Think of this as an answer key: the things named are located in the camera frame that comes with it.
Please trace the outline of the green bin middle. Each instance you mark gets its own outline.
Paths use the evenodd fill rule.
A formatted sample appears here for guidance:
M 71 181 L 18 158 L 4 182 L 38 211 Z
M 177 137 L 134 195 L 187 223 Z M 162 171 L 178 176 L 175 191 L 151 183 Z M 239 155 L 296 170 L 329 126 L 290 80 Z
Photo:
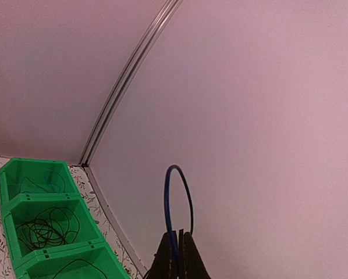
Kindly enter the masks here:
M 36 251 L 62 252 L 104 242 L 79 195 L 19 195 L 4 213 L 2 225 L 15 266 Z

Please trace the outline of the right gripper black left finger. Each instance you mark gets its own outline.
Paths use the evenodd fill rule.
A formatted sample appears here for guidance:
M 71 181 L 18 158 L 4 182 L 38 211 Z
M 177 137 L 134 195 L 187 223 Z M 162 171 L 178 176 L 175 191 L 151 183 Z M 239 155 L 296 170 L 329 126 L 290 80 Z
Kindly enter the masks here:
M 177 264 L 173 257 L 168 233 L 165 232 L 159 243 L 153 263 L 143 276 L 145 279 L 175 279 Z

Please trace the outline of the aluminium back left post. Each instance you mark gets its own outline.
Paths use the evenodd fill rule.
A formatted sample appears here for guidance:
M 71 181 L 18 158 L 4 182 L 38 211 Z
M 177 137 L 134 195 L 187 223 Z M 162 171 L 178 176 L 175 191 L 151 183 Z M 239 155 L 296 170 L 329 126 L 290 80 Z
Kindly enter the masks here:
M 112 116 L 116 112 L 117 107 L 126 93 L 129 85 L 133 81 L 138 69 L 144 62 L 144 59 L 148 55 L 149 51 L 181 3 L 182 1 L 180 0 L 166 1 L 144 32 L 102 107 L 102 110 L 83 149 L 78 165 L 82 167 L 87 167 L 90 165 L 100 141 L 108 128 Z

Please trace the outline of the green bin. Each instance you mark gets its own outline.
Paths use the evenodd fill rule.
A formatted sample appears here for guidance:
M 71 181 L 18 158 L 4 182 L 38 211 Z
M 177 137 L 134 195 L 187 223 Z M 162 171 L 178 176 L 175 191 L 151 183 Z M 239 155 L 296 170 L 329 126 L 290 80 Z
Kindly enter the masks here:
M 107 242 L 62 252 L 46 250 L 15 269 L 16 278 L 128 278 Z
M 2 225 L 15 266 L 36 251 L 62 252 L 104 242 L 79 195 L 19 195 L 4 213 Z
M 63 161 L 13 158 L 0 168 L 0 205 L 19 194 L 78 194 Z

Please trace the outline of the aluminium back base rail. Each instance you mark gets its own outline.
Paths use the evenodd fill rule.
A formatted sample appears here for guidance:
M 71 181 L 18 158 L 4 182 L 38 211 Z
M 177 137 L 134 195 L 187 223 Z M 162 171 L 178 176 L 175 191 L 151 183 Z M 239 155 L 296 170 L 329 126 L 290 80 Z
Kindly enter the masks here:
M 83 167 L 84 171 L 86 172 L 86 175 L 89 179 L 90 185 L 92 186 L 93 190 L 95 191 L 96 197 L 101 205 L 101 209 L 104 211 L 106 219 L 111 224 L 117 239 L 122 244 L 122 248 L 125 249 L 127 255 L 129 256 L 129 259 L 132 261 L 133 265 L 137 268 L 137 271 L 142 278 L 145 273 L 147 272 L 147 268 L 142 264 L 140 258 L 137 256 L 136 251 L 133 249 L 131 243 L 125 236 L 124 232 L 122 231 L 120 225 L 118 224 L 117 219 L 115 218 L 114 214 L 111 211 L 111 208 L 109 204 L 107 203 L 96 179 L 95 176 L 91 170 L 90 167 Z

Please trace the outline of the green bin right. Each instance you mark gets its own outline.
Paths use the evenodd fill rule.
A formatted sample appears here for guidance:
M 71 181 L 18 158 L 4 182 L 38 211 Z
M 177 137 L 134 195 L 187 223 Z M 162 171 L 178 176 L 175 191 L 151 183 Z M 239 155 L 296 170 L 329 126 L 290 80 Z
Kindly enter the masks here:
M 46 250 L 15 269 L 16 278 L 128 278 L 107 242 L 62 252 Z

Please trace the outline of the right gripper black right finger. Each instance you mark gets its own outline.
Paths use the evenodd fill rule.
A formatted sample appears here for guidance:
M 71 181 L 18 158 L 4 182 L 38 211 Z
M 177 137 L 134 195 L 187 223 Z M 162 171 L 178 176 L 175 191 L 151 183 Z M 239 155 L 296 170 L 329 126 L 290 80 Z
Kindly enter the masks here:
M 182 279 L 210 279 L 190 232 L 179 231 L 178 275 Z

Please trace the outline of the green bin left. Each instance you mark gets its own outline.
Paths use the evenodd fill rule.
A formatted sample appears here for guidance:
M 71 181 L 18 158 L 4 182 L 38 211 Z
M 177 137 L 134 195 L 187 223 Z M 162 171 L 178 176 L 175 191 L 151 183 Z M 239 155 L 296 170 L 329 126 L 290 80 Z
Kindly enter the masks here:
M 0 205 L 19 194 L 78 194 L 63 161 L 13 158 L 0 168 Z

